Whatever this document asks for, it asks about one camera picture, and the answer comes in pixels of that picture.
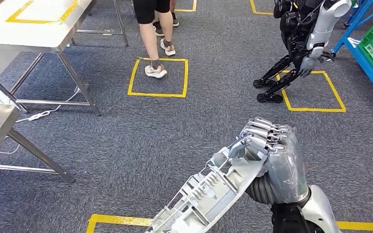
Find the robot leg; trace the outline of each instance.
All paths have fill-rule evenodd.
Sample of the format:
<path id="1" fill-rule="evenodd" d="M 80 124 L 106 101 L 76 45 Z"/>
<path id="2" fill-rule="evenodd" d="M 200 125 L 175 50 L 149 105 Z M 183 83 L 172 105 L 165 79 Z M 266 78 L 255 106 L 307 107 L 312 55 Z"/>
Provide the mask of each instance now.
<path id="1" fill-rule="evenodd" d="M 278 95 L 277 92 L 285 89 L 289 84 L 300 76 L 297 69 L 293 69 L 285 74 L 279 81 L 275 82 L 274 85 L 268 89 L 265 93 L 258 94 L 256 99 L 260 103 L 274 102 L 281 103 L 284 99 Z"/>
<path id="2" fill-rule="evenodd" d="M 262 78 L 254 80 L 255 88 L 270 87 L 273 86 L 276 81 L 272 80 L 277 74 L 281 73 L 286 69 L 292 62 L 289 55 L 281 58 Z"/>

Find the robotic arm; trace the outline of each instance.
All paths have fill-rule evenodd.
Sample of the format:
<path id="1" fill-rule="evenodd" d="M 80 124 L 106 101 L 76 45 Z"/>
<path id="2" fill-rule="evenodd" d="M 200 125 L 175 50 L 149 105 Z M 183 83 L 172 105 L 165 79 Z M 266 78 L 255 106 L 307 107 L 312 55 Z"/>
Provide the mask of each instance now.
<path id="1" fill-rule="evenodd" d="M 351 8 L 351 0 L 277 0 L 274 17 L 281 18 L 281 37 L 288 55 L 277 62 L 261 79 L 254 81 L 255 88 L 268 87 L 257 100 L 261 103 L 283 101 L 277 92 L 285 89 L 299 76 L 308 76 L 322 57 L 331 32 L 339 18 Z M 273 78 L 293 63 L 295 68 L 280 80 Z"/>
<path id="2" fill-rule="evenodd" d="M 187 180 L 147 232 L 207 232 L 244 193 L 271 205 L 274 233 L 341 232 L 323 191 L 306 183 L 294 130 L 260 117 Z"/>

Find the table leg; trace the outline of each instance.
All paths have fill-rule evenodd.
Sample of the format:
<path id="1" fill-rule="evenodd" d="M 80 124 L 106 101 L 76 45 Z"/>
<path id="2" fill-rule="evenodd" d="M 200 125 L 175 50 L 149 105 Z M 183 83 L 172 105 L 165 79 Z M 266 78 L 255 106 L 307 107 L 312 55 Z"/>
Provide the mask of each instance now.
<path id="1" fill-rule="evenodd" d="M 75 43 L 75 39 L 74 39 L 73 37 L 71 38 L 71 44 L 72 44 L 72 45 L 76 45 L 76 43 Z"/>
<path id="2" fill-rule="evenodd" d="M 38 64 L 38 62 L 41 60 L 41 58 L 44 56 L 44 53 L 40 53 L 32 62 L 32 64 L 28 67 L 28 69 L 22 74 L 20 79 L 17 81 L 17 83 L 12 87 L 11 94 L 14 95 L 15 92 L 19 89 L 19 87 L 22 85 L 22 83 L 25 81 L 25 79 L 28 77 L 28 75 L 32 72 L 32 70 L 35 68 L 35 66 Z"/>
<path id="3" fill-rule="evenodd" d="M 124 29 L 122 18 L 121 18 L 121 13 L 120 13 L 119 7 L 118 7 L 118 3 L 117 3 L 117 0 L 113 0 L 113 1 L 114 1 L 114 5 L 115 5 L 115 10 L 117 11 L 118 21 L 119 21 L 119 25 L 120 25 L 121 30 L 122 30 L 123 39 L 125 40 L 125 45 L 128 46 L 128 38 L 126 37 L 125 29 Z"/>
<path id="4" fill-rule="evenodd" d="M 100 116 L 101 113 L 99 112 L 98 107 L 95 105 L 94 100 L 88 94 L 88 91 L 86 90 L 84 84 L 81 82 L 78 75 L 76 74 L 76 72 L 72 68 L 72 66 L 69 63 L 65 54 L 63 52 L 61 52 L 61 53 L 58 53 L 58 56 L 61 59 L 62 63 L 64 64 L 65 68 L 68 70 L 68 73 L 71 75 L 72 79 L 75 81 L 78 88 L 81 90 L 81 92 L 84 95 L 86 101 L 88 101 L 89 105 L 92 107 L 92 110 L 94 110 L 94 112 L 97 116 Z"/>
<path id="5" fill-rule="evenodd" d="M 12 100 L 12 102 L 14 103 L 14 105 L 17 108 L 19 108 L 21 111 L 23 111 L 23 112 L 27 112 L 28 111 L 23 104 L 17 103 L 17 99 L 15 98 L 15 96 L 12 95 L 2 84 L 0 84 L 0 91 L 3 92 L 10 100 Z"/>
<path id="6" fill-rule="evenodd" d="M 23 146 L 25 149 L 27 149 L 30 153 L 34 154 L 38 159 L 42 160 L 45 164 L 50 166 L 68 182 L 75 182 L 75 178 L 73 176 L 69 175 L 61 166 L 59 166 L 56 162 L 54 162 L 51 158 L 44 154 L 40 149 L 38 149 L 34 144 L 32 144 L 32 142 L 22 136 L 19 132 L 12 128 L 9 131 L 8 136 L 19 143 L 21 146 Z"/>
<path id="7" fill-rule="evenodd" d="M 131 5 L 132 5 L 132 13 L 134 13 L 134 16 L 136 16 L 135 8 L 134 8 L 134 0 L 131 0 Z"/>

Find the metal table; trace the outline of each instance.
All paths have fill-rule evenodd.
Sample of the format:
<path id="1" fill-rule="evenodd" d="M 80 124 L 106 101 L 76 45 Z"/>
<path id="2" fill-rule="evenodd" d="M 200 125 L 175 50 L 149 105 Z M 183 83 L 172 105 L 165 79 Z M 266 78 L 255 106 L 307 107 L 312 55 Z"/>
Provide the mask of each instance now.
<path id="1" fill-rule="evenodd" d="M 12 126 L 15 124 L 19 117 L 19 110 L 13 105 L 0 104 L 0 143 L 8 135 L 14 141 L 23 146 L 30 153 L 34 154 L 38 159 L 50 166 L 52 169 L 45 168 L 32 168 L 24 166 L 8 166 L 0 165 L 2 170 L 15 170 L 15 171 L 29 171 L 38 173 L 59 174 L 68 182 L 75 182 L 75 178 L 69 175 L 62 167 L 49 158 L 45 153 L 38 149 L 32 142 L 22 136 L 19 132 L 14 130 Z"/>
<path id="2" fill-rule="evenodd" d="M 0 84 L 0 90 L 16 103 L 22 111 L 27 111 L 23 105 L 25 103 L 81 105 L 92 107 L 93 111 L 100 115 L 94 100 L 86 90 L 87 85 L 81 82 L 63 51 L 69 43 L 74 44 L 73 36 L 75 33 L 121 34 L 124 36 L 126 45 L 128 45 L 117 0 L 113 0 L 113 2 L 121 32 L 115 32 L 114 30 L 78 30 L 82 21 L 95 5 L 96 0 L 0 0 L 0 50 L 40 53 L 11 90 L 7 90 L 2 84 Z M 85 97 L 86 102 L 18 100 L 14 96 L 45 53 L 58 55 L 75 81 L 77 88 Z"/>

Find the yellow tape square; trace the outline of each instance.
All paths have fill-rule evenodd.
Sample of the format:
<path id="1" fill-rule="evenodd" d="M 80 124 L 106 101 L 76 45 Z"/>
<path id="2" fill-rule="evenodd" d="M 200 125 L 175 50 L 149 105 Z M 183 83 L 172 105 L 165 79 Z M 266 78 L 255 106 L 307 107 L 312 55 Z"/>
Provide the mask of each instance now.
<path id="1" fill-rule="evenodd" d="M 95 226 L 97 223 L 110 223 L 110 224 L 149 227 L 151 224 L 151 221 L 152 221 L 151 218 L 143 218 L 143 217 L 125 217 L 125 216 L 110 216 L 110 215 L 93 214 L 88 221 L 86 233 L 94 233 Z M 341 230 L 373 231 L 373 222 L 338 221 L 337 224 Z"/>
<path id="2" fill-rule="evenodd" d="M 193 0 L 192 9 L 175 9 L 177 12 L 196 12 L 197 11 L 197 0 Z"/>
<path id="3" fill-rule="evenodd" d="M 282 71 L 282 73 L 288 73 L 290 72 L 289 70 L 284 70 Z M 322 74 L 325 79 L 327 80 L 335 98 L 337 99 L 338 101 L 338 104 L 340 106 L 340 108 L 336 108 L 336 109 L 333 109 L 333 108 L 297 108 L 297 107 L 292 107 L 290 102 L 289 102 L 289 99 L 288 99 L 288 96 L 287 96 L 287 93 L 285 92 L 285 90 L 282 90 L 282 97 L 284 98 L 284 101 L 285 101 L 285 104 L 287 105 L 288 107 L 288 110 L 290 111 L 295 111 L 295 112 L 330 112 L 330 113 L 345 113 L 346 112 L 346 109 L 345 109 L 345 105 L 344 103 L 342 102 L 341 98 L 339 97 L 338 95 L 338 92 L 337 90 L 335 89 L 334 85 L 332 84 L 332 81 L 330 80 L 328 74 L 323 71 L 323 70 L 319 70 L 319 71 L 312 71 L 311 74 Z"/>
<path id="4" fill-rule="evenodd" d="M 274 15 L 274 14 L 271 13 L 271 12 L 260 12 L 260 11 L 257 11 L 256 8 L 255 8 L 254 0 L 250 0 L 250 4 L 251 4 L 252 12 L 253 12 L 254 14 L 257 14 L 257 15 L 265 15 L 265 16 L 273 16 L 273 15 Z"/>
<path id="5" fill-rule="evenodd" d="M 185 70 L 184 70 L 184 87 L 182 93 L 179 94 L 162 94 L 162 93 L 144 93 L 144 92 L 133 92 L 132 87 L 134 86 L 134 79 L 136 70 L 138 68 L 139 62 L 141 60 L 150 61 L 149 58 L 138 58 L 135 62 L 134 68 L 132 69 L 131 79 L 129 81 L 128 87 L 128 96 L 150 96 L 150 97 L 175 97 L 175 98 L 185 98 L 187 96 L 187 88 L 188 88 L 188 59 L 183 58 L 160 58 L 160 61 L 171 61 L 171 62 L 184 62 Z"/>
<path id="6" fill-rule="evenodd" d="M 75 7 L 78 5 L 79 0 L 74 0 L 71 6 L 64 12 L 64 14 L 59 18 L 57 21 L 47 21 L 47 20 L 30 20 L 30 19 L 20 19 L 18 16 L 26 9 L 28 8 L 33 2 L 36 0 L 29 0 L 25 5 L 23 5 L 19 10 L 17 10 L 13 15 L 11 15 L 6 22 L 10 23 L 33 23 L 33 24 L 55 24 L 59 23 L 62 24 L 65 22 L 65 20 L 68 18 L 70 13 L 75 9 Z"/>

